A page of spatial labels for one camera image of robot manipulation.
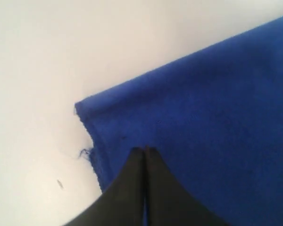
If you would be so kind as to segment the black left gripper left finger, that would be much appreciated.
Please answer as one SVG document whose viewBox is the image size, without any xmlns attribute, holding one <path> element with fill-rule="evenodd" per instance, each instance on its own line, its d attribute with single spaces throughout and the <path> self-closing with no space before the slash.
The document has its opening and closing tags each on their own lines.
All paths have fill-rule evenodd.
<svg viewBox="0 0 283 226">
<path fill-rule="evenodd" d="M 144 209 L 144 153 L 130 152 L 107 190 L 67 226 L 142 226 Z"/>
</svg>

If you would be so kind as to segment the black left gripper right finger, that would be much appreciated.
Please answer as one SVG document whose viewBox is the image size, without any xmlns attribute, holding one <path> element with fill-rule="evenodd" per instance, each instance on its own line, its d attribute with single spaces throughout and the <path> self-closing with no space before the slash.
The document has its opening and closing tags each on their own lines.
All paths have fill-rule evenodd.
<svg viewBox="0 0 283 226">
<path fill-rule="evenodd" d="M 229 225 L 185 190 L 155 148 L 146 147 L 144 157 L 147 225 Z"/>
</svg>

